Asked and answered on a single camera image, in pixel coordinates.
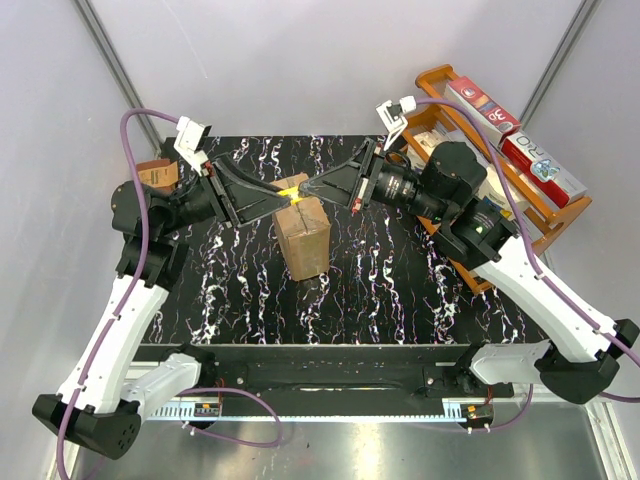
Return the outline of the yellow utility knife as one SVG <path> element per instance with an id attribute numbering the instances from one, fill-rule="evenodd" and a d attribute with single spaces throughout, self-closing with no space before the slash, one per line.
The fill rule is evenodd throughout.
<path id="1" fill-rule="evenodd" d="M 300 191 L 299 186 L 293 186 L 278 191 L 278 194 L 287 199 L 290 206 L 296 205 L 305 198 L 305 194 Z"/>

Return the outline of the brown cardboard express box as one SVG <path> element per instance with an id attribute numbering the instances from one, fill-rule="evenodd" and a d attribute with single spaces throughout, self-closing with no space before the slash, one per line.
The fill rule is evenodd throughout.
<path id="1" fill-rule="evenodd" d="M 286 266 L 294 281 L 329 270 L 331 222 L 316 197 L 306 197 L 272 215 Z"/>

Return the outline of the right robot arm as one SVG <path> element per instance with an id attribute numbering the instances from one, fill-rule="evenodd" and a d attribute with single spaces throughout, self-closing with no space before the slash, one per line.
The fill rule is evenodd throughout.
<path id="1" fill-rule="evenodd" d="M 440 143 L 415 173 L 366 140 L 345 163 L 299 190 L 352 212 L 377 201 L 431 221 L 442 255 L 489 281 L 544 331 L 547 338 L 538 343 L 470 347 L 448 379 L 460 392 L 476 396 L 495 384 L 524 383 L 541 384 L 574 404 L 608 397 L 638 326 L 600 314 L 539 264 L 523 230 L 477 197 L 486 174 L 464 142 Z"/>

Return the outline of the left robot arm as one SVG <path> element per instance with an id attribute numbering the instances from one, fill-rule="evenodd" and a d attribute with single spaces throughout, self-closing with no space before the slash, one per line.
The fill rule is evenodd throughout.
<path id="1" fill-rule="evenodd" d="M 132 384 L 126 374 L 149 324 L 177 284 L 189 246 L 179 229 L 206 220 L 241 227 L 290 206 L 283 189 L 241 171 L 223 154 L 205 161 L 186 188 L 171 194 L 134 178 L 111 198 L 112 227 L 124 246 L 107 306 L 72 373 L 41 394 L 33 416 L 57 436 L 108 459 L 121 458 L 141 425 L 190 390 L 205 395 L 217 381 L 215 356 L 184 344 Z"/>

